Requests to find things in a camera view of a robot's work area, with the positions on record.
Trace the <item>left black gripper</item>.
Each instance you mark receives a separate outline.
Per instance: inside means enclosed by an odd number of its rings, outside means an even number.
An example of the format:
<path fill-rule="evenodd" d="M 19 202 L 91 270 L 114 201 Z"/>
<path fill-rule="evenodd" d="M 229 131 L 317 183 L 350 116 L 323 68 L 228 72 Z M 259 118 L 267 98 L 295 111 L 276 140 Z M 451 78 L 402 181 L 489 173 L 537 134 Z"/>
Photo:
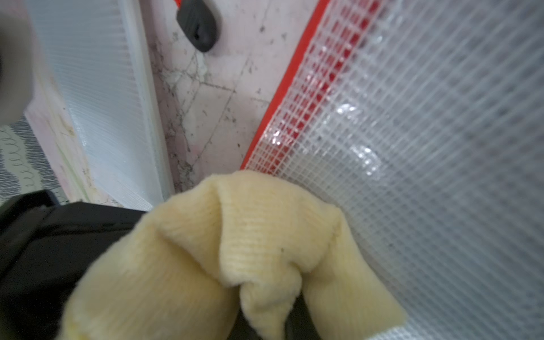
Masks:
<path fill-rule="evenodd" d="M 1 204 L 1 338 L 53 339 L 84 272 L 143 212 L 76 202 L 52 191 Z"/>

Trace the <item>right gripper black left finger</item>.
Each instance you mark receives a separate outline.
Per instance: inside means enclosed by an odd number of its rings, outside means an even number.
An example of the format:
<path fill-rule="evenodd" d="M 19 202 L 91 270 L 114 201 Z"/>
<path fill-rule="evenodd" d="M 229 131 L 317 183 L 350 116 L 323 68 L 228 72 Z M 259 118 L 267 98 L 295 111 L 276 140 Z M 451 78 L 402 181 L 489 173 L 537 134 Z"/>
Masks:
<path fill-rule="evenodd" d="M 227 340 L 260 340 L 261 337 L 249 325 L 242 310 L 239 311 L 235 324 Z"/>

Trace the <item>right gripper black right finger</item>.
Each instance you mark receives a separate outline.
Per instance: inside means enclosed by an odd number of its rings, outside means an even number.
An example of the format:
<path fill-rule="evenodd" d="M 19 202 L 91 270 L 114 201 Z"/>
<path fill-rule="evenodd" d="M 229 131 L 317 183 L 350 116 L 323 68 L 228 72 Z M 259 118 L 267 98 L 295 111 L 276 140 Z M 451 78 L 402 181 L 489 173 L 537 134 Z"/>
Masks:
<path fill-rule="evenodd" d="M 321 340 L 311 320 L 303 295 L 300 295 L 291 310 L 285 325 L 287 340 Z"/>

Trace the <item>yellow microfiber cloth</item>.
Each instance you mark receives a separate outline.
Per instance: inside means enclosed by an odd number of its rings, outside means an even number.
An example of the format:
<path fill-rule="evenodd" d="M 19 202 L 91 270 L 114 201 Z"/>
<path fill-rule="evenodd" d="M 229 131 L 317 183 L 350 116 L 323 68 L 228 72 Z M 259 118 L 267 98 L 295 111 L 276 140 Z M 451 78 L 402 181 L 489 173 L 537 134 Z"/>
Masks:
<path fill-rule="evenodd" d="M 96 259 L 58 338 L 226 339 L 242 313 L 262 339 L 284 339 L 298 297 L 322 339 L 367 339 L 407 318 L 339 208 L 267 174 L 213 175 Z"/>

